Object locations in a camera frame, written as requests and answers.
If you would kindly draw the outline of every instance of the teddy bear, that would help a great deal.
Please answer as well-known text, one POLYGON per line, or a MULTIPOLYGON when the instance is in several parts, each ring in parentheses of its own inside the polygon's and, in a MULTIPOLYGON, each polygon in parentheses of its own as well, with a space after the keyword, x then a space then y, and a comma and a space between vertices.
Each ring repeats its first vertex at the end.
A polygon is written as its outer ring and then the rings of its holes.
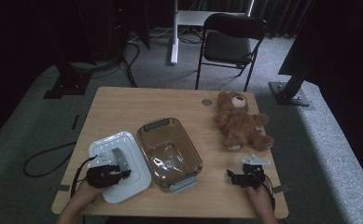
POLYGON ((273 139, 258 129, 268 123, 269 117, 261 113, 248 114, 248 104, 242 94, 222 91, 218 94, 217 105, 219 113, 214 116, 214 123, 225 134, 225 148, 237 150, 250 145, 264 151, 273 145, 273 139))

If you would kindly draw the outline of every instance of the glass baking dish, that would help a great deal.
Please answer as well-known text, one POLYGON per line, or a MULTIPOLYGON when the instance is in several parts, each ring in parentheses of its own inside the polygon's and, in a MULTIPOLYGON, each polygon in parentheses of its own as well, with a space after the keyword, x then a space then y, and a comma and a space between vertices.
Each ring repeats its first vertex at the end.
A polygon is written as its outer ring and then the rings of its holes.
POLYGON ((137 131, 155 183, 171 192, 196 184, 202 160, 178 119, 158 119, 137 131))

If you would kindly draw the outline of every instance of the human arm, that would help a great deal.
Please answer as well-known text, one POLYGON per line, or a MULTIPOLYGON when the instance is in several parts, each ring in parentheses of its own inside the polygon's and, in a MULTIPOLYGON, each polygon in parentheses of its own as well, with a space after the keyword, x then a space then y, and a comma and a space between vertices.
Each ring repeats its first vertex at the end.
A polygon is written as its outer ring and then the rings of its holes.
MULTIPOLYGON (((268 187, 268 178, 263 183, 268 187)), ((247 187, 246 192, 262 224, 277 224, 277 219, 272 209, 272 201, 268 191, 259 185, 256 189, 247 187)))
POLYGON ((77 223, 80 214, 99 196, 104 189, 97 189, 83 180, 73 197, 62 210, 56 224, 75 224, 77 223))

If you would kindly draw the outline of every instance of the white plastic tray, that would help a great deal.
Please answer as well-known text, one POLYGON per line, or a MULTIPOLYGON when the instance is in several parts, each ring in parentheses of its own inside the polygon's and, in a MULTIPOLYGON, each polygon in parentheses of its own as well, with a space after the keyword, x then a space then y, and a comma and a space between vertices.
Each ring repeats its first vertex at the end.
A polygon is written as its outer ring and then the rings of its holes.
POLYGON ((105 152, 112 164, 117 165, 114 153, 111 151, 119 148, 128 162, 131 175, 127 179, 121 179, 117 185, 103 192, 108 203, 120 203, 133 195, 147 189, 151 183, 151 174, 146 161, 131 133, 120 132, 95 141, 89 147, 90 157, 105 152))

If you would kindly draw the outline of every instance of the desk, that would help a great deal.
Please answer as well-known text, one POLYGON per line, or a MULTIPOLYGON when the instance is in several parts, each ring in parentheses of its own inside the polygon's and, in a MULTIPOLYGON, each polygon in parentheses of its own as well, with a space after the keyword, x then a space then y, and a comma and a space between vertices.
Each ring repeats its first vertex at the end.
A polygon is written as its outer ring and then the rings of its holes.
MULTIPOLYGON (((79 165, 89 157, 90 144, 114 133, 127 131, 134 135, 144 124, 161 118, 177 118, 203 162, 197 175, 198 183, 181 192, 163 192, 154 184, 122 203, 106 203, 98 198, 85 211, 89 215, 144 216, 144 217, 255 217, 245 189, 232 185, 226 170, 241 173, 241 160, 252 153, 270 160, 264 171, 273 186, 280 181, 270 150, 257 152, 249 147, 229 151, 222 146, 223 134, 215 126, 218 91, 165 90, 142 88, 100 88, 91 105, 74 154, 65 171, 62 185, 71 186, 79 165), (210 106, 202 100, 212 101, 210 106)), ((257 102, 250 92, 247 98, 251 113, 258 113, 257 102)), ((52 211, 60 214, 70 197, 69 191, 58 191, 52 211)), ((278 218, 288 215, 283 193, 275 194, 278 218)))
MULTIPOLYGON (((243 16, 251 11, 253 2, 247 7, 248 12, 246 13, 228 13, 232 15, 243 16)), ((177 64, 178 62, 178 25, 194 25, 203 26, 205 20, 212 14, 216 12, 213 11, 187 11, 178 10, 178 0, 175 0, 175 16, 174 16, 174 26, 173 26, 173 47, 172 47, 172 59, 171 64, 177 64)))

